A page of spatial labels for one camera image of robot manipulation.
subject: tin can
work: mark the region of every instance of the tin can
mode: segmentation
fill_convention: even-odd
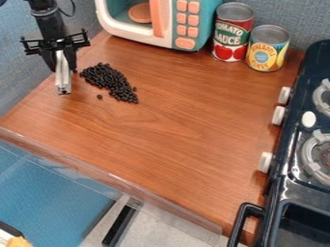
[[[244,59],[255,20],[253,10],[246,4],[232,2],[220,5],[216,13],[213,56],[226,62]]]
[[[280,69],[289,48],[289,32],[279,26],[262,25],[251,33],[246,63],[255,70]]]

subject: toy stove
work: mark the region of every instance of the toy stove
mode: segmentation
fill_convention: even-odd
[[[310,46],[279,103],[272,122],[281,138],[259,166],[268,173],[264,207],[240,207],[229,247],[249,216],[260,218],[254,246],[330,246],[330,40]]]

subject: orange button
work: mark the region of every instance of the orange button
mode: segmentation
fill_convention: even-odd
[[[200,11],[200,3],[199,2],[190,2],[188,10],[192,14],[197,14]]]
[[[197,27],[189,27],[188,28],[188,36],[191,38],[197,38],[198,37],[198,28]]]
[[[179,35],[185,36],[187,34],[187,28],[185,26],[183,26],[183,25],[179,25],[177,27],[177,33]]]
[[[176,39],[176,46],[178,48],[192,50],[195,47],[196,43],[194,40],[186,39],[186,38],[177,38]]]
[[[177,22],[179,24],[185,24],[187,22],[187,15],[184,13],[177,14]]]
[[[200,24],[200,17],[194,14],[188,16],[188,23],[190,26],[198,26]]]
[[[186,12],[187,9],[188,9],[188,3],[187,3],[187,1],[179,0],[179,1],[177,2],[177,9],[178,9],[178,11],[180,11],[180,12]]]

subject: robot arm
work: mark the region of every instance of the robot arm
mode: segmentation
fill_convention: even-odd
[[[0,6],[6,0],[0,0]],[[62,18],[65,14],[55,0],[25,0],[31,7],[31,15],[36,19],[41,31],[42,40],[20,41],[24,45],[26,55],[39,54],[56,73],[56,87],[58,93],[71,92],[71,72],[76,72],[76,52],[78,48],[90,46],[90,41],[85,29],[81,32],[71,33]],[[72,15],[75,5],[72,3]]]

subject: pile of black beans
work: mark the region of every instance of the pile of black beans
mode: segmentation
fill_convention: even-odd
[[[111,68],[109,64],[98,63],[94,67],[84,69],[79,75],[85,77],[85,81],[93,86],[106,88],[109,96],[116,100],[139,103],[138,96],[134,93],[136,88],[132,88],[126,77],[120,71]]]

